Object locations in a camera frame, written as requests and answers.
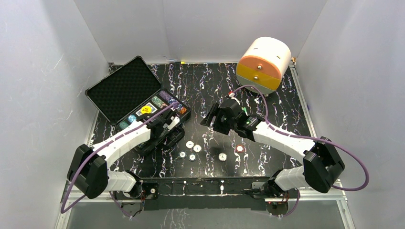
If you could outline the yellow big blind button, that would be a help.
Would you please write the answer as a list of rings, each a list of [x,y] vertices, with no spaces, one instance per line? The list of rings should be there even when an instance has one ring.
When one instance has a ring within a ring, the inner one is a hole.
[[[140,111],[142,114],[150,114],[152,112],[152,107],[146,105],[143,106]]]

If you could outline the white 1 chip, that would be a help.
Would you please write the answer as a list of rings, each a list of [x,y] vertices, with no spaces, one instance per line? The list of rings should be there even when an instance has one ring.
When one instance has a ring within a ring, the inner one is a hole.
[[[202,150],[202,147],[200,145],[195,145],[193,147],[193,151],[196,152],[196,153],[199,153],[201,150]]]
[[[193,142],[193,141],[187,141],[187,142],[186,142],[186,147],[187,147],[188,149],[192,149],[192,148],[194,147],[194,142]]]

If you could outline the blue 50 chip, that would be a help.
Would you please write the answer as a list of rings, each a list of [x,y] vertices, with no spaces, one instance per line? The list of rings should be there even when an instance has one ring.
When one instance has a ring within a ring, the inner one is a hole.
[[[196,158],[197,158],[196,154],[190,154],[190,155],[188,156],[188,159],[189,159],[191,162],[195,161]]]
[[[187,153],[185,151],[179,152],[179,155],[178,155],[179,158],[184,159],[184,158],[186,158],[186,156],[187,156]]]

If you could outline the red poker chip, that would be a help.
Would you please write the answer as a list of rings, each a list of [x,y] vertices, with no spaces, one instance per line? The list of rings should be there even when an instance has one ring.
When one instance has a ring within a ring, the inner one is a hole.
[[[245,147],[244,147],[243,145],[237,145],[237,146],[235,147],[235,151],[236,151],[237,153],[244,153],[244,152],[245,152]]]

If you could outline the white chip lone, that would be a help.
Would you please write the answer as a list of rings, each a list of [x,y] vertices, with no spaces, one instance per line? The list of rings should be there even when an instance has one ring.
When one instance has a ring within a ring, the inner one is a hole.
[[[221,162],[225,162],[225,161],[227,160],[227,155],[226,155],[225,153],[220,153],[220,154],[218,155],[218,159],[219,159],[219,161],[221,161]]]

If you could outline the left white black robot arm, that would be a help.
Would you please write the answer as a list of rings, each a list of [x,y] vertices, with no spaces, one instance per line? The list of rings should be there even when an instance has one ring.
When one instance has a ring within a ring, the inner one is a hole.
[[[155,148],[180,122],[171,109],[144,114],[101,143],[80,145],[67,173],[70,186],[78,188],[89,199],[105,191],[124,192],[130,198],[140,197],[143,180],[130,171],[111,170],[111,165],[139,145],[151,144]]]

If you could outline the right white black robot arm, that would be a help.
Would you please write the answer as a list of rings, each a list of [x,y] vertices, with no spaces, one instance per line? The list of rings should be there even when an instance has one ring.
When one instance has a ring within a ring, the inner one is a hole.
[[[227,99],[221,104],[215,103],[200,124],[211,126],[214,131],[224,135],[233,130],[242,138],[271,146],[301,163],[299,167],[276,171],[260,187],[247,191],[249,195],[280,198],[287,191],[300,187],[328,193],[345,169],[336,148],[329,144],[329,139],[294,138],[291,132],[270,127],[258,115],[247,115],[233,99]]]

